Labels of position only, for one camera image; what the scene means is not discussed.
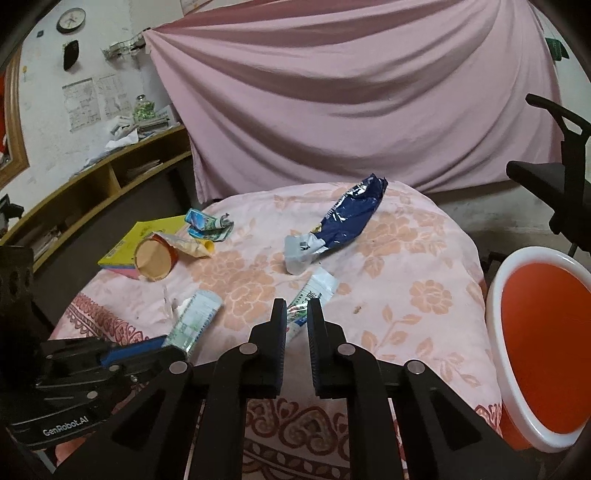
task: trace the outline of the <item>metal pin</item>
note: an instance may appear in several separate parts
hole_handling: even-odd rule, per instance
[[[178,362],[170,364],[170,367],[168,367],[168,370],[170,371],[170,373],[172,373],[174,375],[180,375],[180,374],[185,373],[187,371],[188,367],[189,366],[187,365],[186,362],[179,360]]]
[[[407,365],[408,371],[415,375],[420,375],[425,371],[425,364],[419,360],[411,360]]]
[[[252,355],[253,353],[256,353],[258,347],[254,343],[243,343],[239,350],[243,355]]]
[[[350,343],[341,343],[336,350],[338,353],[345,356],[353,355],[355,353],[355,347]]]

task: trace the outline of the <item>glass jar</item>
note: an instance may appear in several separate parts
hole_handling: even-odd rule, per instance
[[[145,95],[138,95],[135,100],[134,107],[134,120],[135,122],[141,122],[142,120],[149,120],[156,117],[154,112],[154,102],[146,100]]]

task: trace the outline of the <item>white bucket rim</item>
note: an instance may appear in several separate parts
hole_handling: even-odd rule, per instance
[[[502,291],[507,280],[519,267],[531,263],[546,263],[560,267],[575,276],[589,291],[591,273],[575,259],[558,250],[525,247],[513,252],[501,264],[486,298],[486,324],[503,405],[515,427],[533,447],[542,452],[553,453],[572,446],[579,438],[584,424],[571,433],[556,433],[539,421],[525,401],[511,368],[501,321]]]

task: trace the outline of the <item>orange bucket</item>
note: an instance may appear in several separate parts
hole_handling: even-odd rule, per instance
[[[591,274],[556,250],[527,247],[499,268],[486,322],[515,449],[570,447],[591,415]]]

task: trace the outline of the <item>wooden frame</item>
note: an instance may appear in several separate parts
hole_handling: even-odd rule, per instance
[[[0,189],[4,188],[14,177],[29,167],[25,141],[22,137],[21,112],[18,107],[18,79],[21,69],[21,50],[18,47],[8,63],[5,77],[4,117],[8,138],[8,151],[11,161],[0,168]]]

